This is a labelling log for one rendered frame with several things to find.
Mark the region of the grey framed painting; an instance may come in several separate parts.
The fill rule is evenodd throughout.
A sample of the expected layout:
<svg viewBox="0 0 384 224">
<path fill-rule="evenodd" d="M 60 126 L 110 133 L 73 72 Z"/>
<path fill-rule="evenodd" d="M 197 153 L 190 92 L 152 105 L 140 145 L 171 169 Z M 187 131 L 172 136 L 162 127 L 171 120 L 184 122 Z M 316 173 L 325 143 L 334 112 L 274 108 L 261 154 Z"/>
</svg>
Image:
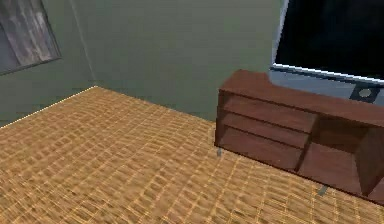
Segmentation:
<svg viewBox="0 0 384 224">
<path fill-rule="evenodd" d="M 60 57 L 42 0 L 0 0 L 0 75 Z"/>
</svg>

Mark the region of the brown wooden television cabinet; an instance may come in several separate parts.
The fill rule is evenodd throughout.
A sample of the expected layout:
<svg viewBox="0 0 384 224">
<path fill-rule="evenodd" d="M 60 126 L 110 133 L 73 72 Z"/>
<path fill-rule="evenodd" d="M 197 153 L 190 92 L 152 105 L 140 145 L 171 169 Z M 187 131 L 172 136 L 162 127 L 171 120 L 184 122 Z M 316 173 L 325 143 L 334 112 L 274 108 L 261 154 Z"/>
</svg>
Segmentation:
<svg viewBox="0 0 384 224">
<path fill-rule="evenodd" d="M 219 88 L 214 145 L 384 206 L 384 107 L 235 71 Z"/>
</svg>

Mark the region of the black television set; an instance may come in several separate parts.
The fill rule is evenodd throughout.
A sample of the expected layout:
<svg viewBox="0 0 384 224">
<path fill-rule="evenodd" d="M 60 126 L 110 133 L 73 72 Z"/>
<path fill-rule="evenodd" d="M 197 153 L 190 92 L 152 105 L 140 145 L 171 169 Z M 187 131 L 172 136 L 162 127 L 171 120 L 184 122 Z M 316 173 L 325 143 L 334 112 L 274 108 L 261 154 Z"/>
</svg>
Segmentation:
<svg viewBox="0 0 384 224">
<path fill-rule="evenodd" d="M 384 0 L 283 0 L 268 76 L 384 107 Z"/>
</svg>

